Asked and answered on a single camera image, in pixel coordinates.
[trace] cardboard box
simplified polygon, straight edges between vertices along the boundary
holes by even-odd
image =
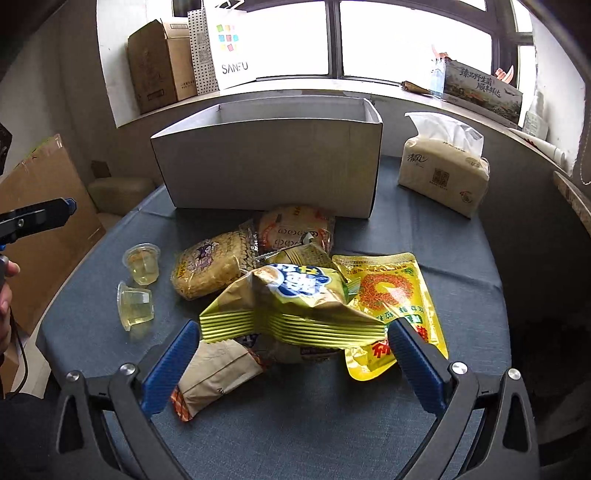
[[[521,113],[523,93],[502,82],[494,75],[481,72],[468,65],[446,57],[436,61],[431,76],[431,92],[451,103],[469,108],[464,102],[491,111],[506,119],[507,127],[516,128]]]
[[[301,95],[222,103],[151,140],[177,207],[305,204],[368,218],[381,138],[368,100]]]
[[[95,206],[59,135],[38,147],[0,183],[2,212],[59,197],[76,200],[77,211],[66,225],[26,236],[4,254],[21,272],[9,280],[12,311],[29,335],[68,275],[105,234]]]
[[[141,113],[197,95],[186,18],[144,25],[129,37],[127,55]]]

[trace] white cardboard box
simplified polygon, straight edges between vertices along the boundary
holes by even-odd
[[[381,138],[368,100],[303,95],[221,103],[151,141],[176,207],[308,204],[368,218]]]

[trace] colorful square logo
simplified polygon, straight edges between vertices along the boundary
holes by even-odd
[[[238,50],[238,35],[234,32],[230,34],[226,33],[234,30],[236,27],[234,25],[217,25],[216,28],[219,33],[217,38],[220,41],[220,49],[225,51]]]

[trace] window frame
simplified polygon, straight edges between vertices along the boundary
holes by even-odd
[[[318,0],[245,0],[239,9],[256,11],[282,5],[306,3]],[[423,10],[462,22],[489,34],[492,39],[491,72],[499,66],[508,68],[513,65],[515,74],[511,85],[517,86],[519,78],[518,47],[534,45],[532,32],[518,32],[515,12],[511,0],[486,0],[486,11],[473,7],[461,0],[363,0],[401,7]],[[326,31],[328,41],[328,74],[324,75],[282,75],[259,77],[256,81],[296,78],[331,78],[343,80],[363,80],[388,85],[400,85],[399,82],[345,75],[343,70],[343,45],[340,24],[340,0],[324,0],[326,6]]]

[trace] yellow snack bag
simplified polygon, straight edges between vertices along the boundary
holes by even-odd
[[[318,348],[367,345],[384,322],[347,306],[342,275],[311,265],[265,265],[227,287],[199,316],[207,343],[252,333]]]
[[[411,253],[386,257],[335,255],[333,262],[349,281],[355,297],[349,307],[389,323],[405,317],[417,333],[447,358],[447,347],[427,284]],[[349,374],[355,380],[371,380],[396,363],[388,339],[345,349]]]

